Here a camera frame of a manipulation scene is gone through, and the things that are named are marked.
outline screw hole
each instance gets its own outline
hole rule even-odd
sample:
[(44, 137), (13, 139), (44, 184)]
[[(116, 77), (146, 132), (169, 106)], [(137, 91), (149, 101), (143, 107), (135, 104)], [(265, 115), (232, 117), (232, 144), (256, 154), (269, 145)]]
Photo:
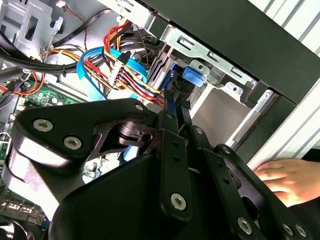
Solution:
[(42, 127), (42, 128), (47, 128), (48, 127), (48, 124), (44, 123), (44, 122), (40, 122), (38, 124), (39, 127)]
[(223, 178), (223, 181), (224, 181), (226, 184), (229, 184), (229, 183), (230, 183), (229, 180), (226, 179), (226, 178)]
[(142, 141), (147, 143), (152, 139), (152, 135), (151, 134), (145, 134), (142, 136)]
[(173, 160), (174, 160), (175, 162), (177, 162), (177, 163), (180, 162), (180, 158), (179, 158), (178, 156), (174, 156), (174, 157), (173, 157)]

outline red wire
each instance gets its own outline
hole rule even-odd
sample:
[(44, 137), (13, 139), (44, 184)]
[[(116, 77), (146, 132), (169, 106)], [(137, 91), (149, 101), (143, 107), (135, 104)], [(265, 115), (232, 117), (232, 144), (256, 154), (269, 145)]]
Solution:
[[(44, 74), (42, 74), (42, 78), (41, 78), (41, 82), (40, 82), (40, 85), (37, 87), (37, 85), (38, 85), (38, 77), (37, 77), (37, 75), (36, 75), (36, 73), (33, 71), (32, 72), (32, 75), (33, 75), (33, 77), (34, 77), (34, 85), (33, 85), (33, 87), (31, 88), (31, 89), (29, 89), (28, 91), (23, 91), (23, 92), (21, 92), (21, 91), (14, 91), (13, 93), (14, 94), (18, 94), (18, 95), (22, 95), (22, 96), (28, 96), (28, 95), (32, 95), (32, 94), (35, 94), (36, 92), (38, 92), (39, 90), (40, 90), (40, 88), (44, 85), (44, 83), (45, 83), (45, 75)], [(0, 92), (2, 92), (2, 93), (4, 93), (5, 91), (7, 91), (8, 90), (8, 88), (7, 87), (5, 87), (5, 86), (2, 86), (1, 85), (1, 88), (2, 89), (0, 89)]]
[(115, 33), (117, 30), (124, 28), (128, 23), (130, 23), (129, 20), (125, 21), (121, 26), (111, 27), (108, 34), (103, 38), (103, 43), (108, 53), (110, 53), (110, 35)]
[(127, 80), (129, 83), (133, 84), (136, 87), (136, 89), (139, 90), (140, 93), (145, 98), (148, 98), (148, 99), (151, 99), (151, 100), (156, 100), (157, 99), (156, 97), (150, 96), (147, 93), (143, 92), (143, 90), (141, 88), (139, 88), (139, 86), (135, 83), (135, 81), (133, 81), (125, 72), (120, 72), (120, 74), (125, 78), (125, 80)]
[[(63, 11), (77, 17), (78, 19), (80, 19), (83, 23), (85, 23), (85, 20), (80, 17), (78, 14), (76, 14), (75, 12), (71, 11), (70, 8), (68, 6), (64, 6), (63, 7)], [(88, 36), (88, 32), (87, 32), (87, 29), (84, 30), (84, 49), (86, 51), (88, 51), (88, 48), (87, 48), (87, 36)]]

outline black cable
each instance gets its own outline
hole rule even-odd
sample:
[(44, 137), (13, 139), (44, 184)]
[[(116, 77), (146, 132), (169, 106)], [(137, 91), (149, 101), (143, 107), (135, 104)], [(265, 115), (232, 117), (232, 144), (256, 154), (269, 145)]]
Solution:
[(6, 69), (0, 70), (0, 83), (5, 83), (8, 80), (20, 77), (22, 75), (24, 75), (24, 72), (20, 67), (7, 67)]
[[(121, 31), (119, 31), (114, 37), (113, 41), (121, 36), (126, 30), (131, 27), (132, 23), (126, 25)], [(60, 75), (75, 73), (77, 71), (77, 63), (71, 63), (67, 65), (56, 65), (42, 63), (37, 60), (28, 58), (21, 51), (19, 51), (8, 38), (0, 32), (0, 58), (13, 63), (20, 68), (30, 70), (32, 72)]]
[(132, 22), (129, 22), (126, 26), (124, 26), (124, 28), (121, 29), (121, 31), (119, 31), (116, 35), (114, 35), (113, 39), (110, 41), (110, 45), (116, 42), (117, 38), (122, 36), (125, 33), (125, 31), (131, 28), (131, 26), (132, 26)]
[(82, 52), (83, 54), (85, 53), (85, 51), (82, 50), (82, 47), (75, 45), (75, 44), (70, 44), (70, 43), (65, 43), (65, 44), (61, 44), (59, 47), (64, 47), (64, 46), (72, 46), (76, 49), (78, 49), (80, 52)]
[(84, 24), (82, 24), (80, 27), (78, 27), (76, 30), (74, 30), (72, 33), (70, 33), (68, 36), (65, 36), (63, 39), (57, 41), (53, 44), (54, 48), (57, 48), (61, 46), (62, 44), (70, 41), (75, 36), (80, 34), (82, 31), (84, 31), (86, 28), (88, 28), (91, 24), (93, 24), (95, 21), (97, 21), (101, 16), (111, 13), (112, 10), (109, 8), (103, 9), (101, 11), (98, 11), (95, 15), (93, 15), (88, 21), (86, 21)]
[[(21, 78), (26, 81), (27, 78), (29, 77), (29, 74), (24, 74)], [(21, 81), (20, 79), (17, 80), (16, 82), (16, 85), (14, 86), (14, 90), (18, 90), (20, 88), (20, 86), (23, 84), (24, 82)], [(5, 106), (7, 106), (11, 101), (12, 99), (14, 98), (13, 95), (9, 95), (9, 96), (6, 96), (2, 102), (0, 102), (0, 109), (3, 109)]]
[(55, 64), (38, 62), (30, 58), (28, 61), (26, 61), (26, 60), (17, 59), (15, 57), (8, 55), (2, 49), (0, 49), (0, 58), (10, 63), (13, 63), (23, 69), (27, 69), (32, 72), (44, 73), (44, 74), (52, 74), (52, 75), (68, 74), (68, 73), (75, 73), (77, 70), (77, 63), (71, 63), (68, 65), (55, 65)]
[(134, 50), (134, 49), (145, 49), (145, 50), (150, 50), (150, 51), (157, 51), (158, 50), (158, 48), (156, 46), (154, 46), (150, 43), (145, 43), (145, 44), (132, 43), (132, 44), (120, 46), (120, 48), (119, 48), (120, 52)]
[(102, 59), (103, 59), (103, 62), (106, 64), (106, 66), (109, 68), (109, 70), (111, 71), (112, 70), (112, 67), (110, 65), (110, 63), (108, 62), (108, 59), (107, 59), (107, 55), (105, 55), (105, 49), (102, 48), (102, 52), (101, 52), (101, 56), (102, 56)]

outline wire connector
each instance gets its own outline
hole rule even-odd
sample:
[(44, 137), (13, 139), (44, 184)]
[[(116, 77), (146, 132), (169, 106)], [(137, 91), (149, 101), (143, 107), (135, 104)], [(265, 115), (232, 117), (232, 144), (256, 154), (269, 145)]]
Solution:
[(130, 52), (121, 53), (120, 56), (116, 59), (112, 71), (108, 76), (108, 80), (112, 85), (115, 84), (117, 76), (119, 75), (123, 66), (128, 63), (130, 59), (130, 54)]
[(66, 2), (65, 1), (62, 1), (62, 0), (60, 0), (60, 1), (57, 1), (56, 3), (55, 3), (55, 6), (57, 6), (58, 8), (63, 8), (64, 6), (66, 5)]
[(3, 97), (8, 97), (14, 93), (16, 87), (15, 81), (11, 81), (6, 85), (6, 90), (2, 93)]
[(129, 62), (129, 59), (130, 59), (130, 55), (131, 55), (131, 52), (130, 52), (130, 51), (123, 52), (123, 53), (121, 53), (121, 55), (117, 58), (117, 60), (120, 61), (121, 63), (123, 63), (124, 65), (127, 65), (127, 63)]
[(108, 81), (109, 83), (112, 85), (115, 84), (116, 82), (116, 78), (119, 74), (119, 72), (121, 71), (121, 69), (123, 68), (124, 64), (121, 61), (115, 61), (112, 71), (110, 72), (109, 76), (108, 76)]

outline green circuit board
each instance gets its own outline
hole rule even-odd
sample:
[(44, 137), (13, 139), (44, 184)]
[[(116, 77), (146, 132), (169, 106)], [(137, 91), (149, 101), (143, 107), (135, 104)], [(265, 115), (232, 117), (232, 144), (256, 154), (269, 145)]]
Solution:
[[(70, 99), (54, 90), (49, 89), (46, 86), (43, 86), (38, 92), (20, 97), (18, 99), (17, 105), (13, 112), (13, 115), (17, 115), (19, 112), (23, 111), (25, 108), (34, 108), (34, 107), (49, 107), (49, 106), (60, 106), (66, 104), (75, 104), (77, 101)], [(12, 124), (9, 120), (9, 124), (11, 124), (7, 128), (7, 132), (11, 134)], [(6, 136), (5, 138), (1, 136), (2, 141), (9, 141), (9, 138)], [(5, 160), (7, 156), (7, 148), (8, 144), (0, 143), (0, 160)]]
[(47, 106), (59, 106), (66, 104), (75, 104), (76, 101), (63, 96), (45, 86), (43, 86), (38, 92), (35, 94), (29, 95), (25, 97), (26, 102), (31, 102), (34, 107), (47, 107)]

